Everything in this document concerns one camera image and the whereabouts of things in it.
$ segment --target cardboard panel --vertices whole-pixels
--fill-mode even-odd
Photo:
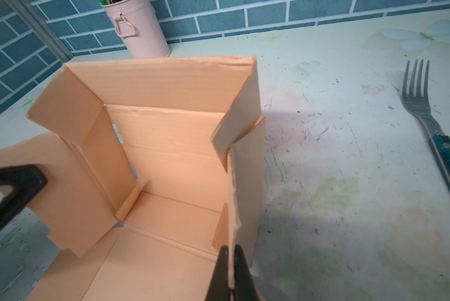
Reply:
[[[79,149],[113,208],[118,210],[137,181],[103,107]]]
[[[58,254],[27,301],[81,301],[123,228],[109,230],[83,257]]]
[[[203,300],[213,260],[125,229],[83,301]]]
[[[262,213],[262,181],[265,156],[265,118],[251,132],[232,145],[235,201],[241,227],[235,244],[241,245],[252,265],[253,248]]]
[[[211,242],[220,213],[142,192],[125,224],[218,255]]]
[[[48,132],[0,150],[0,167],[36,164],[48,184],[28,204],[51,229],[57,245],[82,256],[117,222],[73,151]]]
[[[81,145],[102,107],[103,102],[63,67],[29,108],[26,117]]]
[[[144,190],[220,212],[227,174],[209,139],[222,113],[107,105]]]
[[[227,168],[227,151],[230,145],[251,130],[260,115],[257,63],[253,57],[253,69],[250,77],[244,83],[240,93],[211,137],[224,168]]]
[[[225,113],[254,62],[254,57],[210,56],[65,66],[108,105]]]
[[[120,221],[125,221],[126,216],[128,215],[131,208],[138,199],[138,196],[140,195],[142,188],[143,186],[141,186],[140,184],[136,184],[135,188],[133,188],[132,193],[130,193],[130,195],[126,198],[126,200],[123,202],[118,211],[116,211],[115,215]]]
[[[222,246],[228,245],[228,203],[223,204],[222,213],[211,241],[211,246],[220,252]]]

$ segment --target white table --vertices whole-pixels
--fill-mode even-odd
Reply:
[[[450,44],[406,51],[378,33],[442,19],[450,10],[170,45],[258,58],[267,130],[252,274],[268,300],[450,300],[450,194],[399,97],[406,62],[431,60],[433,116],[450,136]],[[19,110],[0,115],[0,148],[45,131]],[[46,234],[26,211],[0,235],[0,299],[24,300],[43,275],[58,252]]]

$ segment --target blue brick tile wall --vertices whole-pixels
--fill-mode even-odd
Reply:
[[[124,47],[98,0],[29,1],[74,55],[120,50]],[[450,8],[450,0],[150,2],[169,44]]]
[[[0,114],[59,66],[51,51],[0,0]]]
[[[125,49],[98,0],[28,0],[76,56]],[[151,0],[169,44],[449,9],[450,0]],[[0,0],[0,112],[61,63]]]

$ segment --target fork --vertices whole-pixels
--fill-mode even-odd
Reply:
[[[424,60],[421,60],[417,76],[417,87],[414,95],[414,81],[416,78],[417,60],[412,69],[409,94],[407,94],[407,81],[409,74],[409,63],[406,65],[406,72],[404,74],[404,84],[402,86],[402,104],[409,113],[417,117],[422,125],[424,125],[427,135],[430,139],[430,145],[433,149],[436,161],[443,173],[444,179],[450,190],[450,138],[445,136],[441,126],[431,115],[431,106],[429,105],[429,97],[427,95],[427,79],[429,76],[429,61],[427,61],[426,70],[424,73],[424,90],[421,88],[422,66]]]

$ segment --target pen holder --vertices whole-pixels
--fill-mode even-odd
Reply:
[[[167,57],[170,49],[149,0],[102,5],[133,58]]]

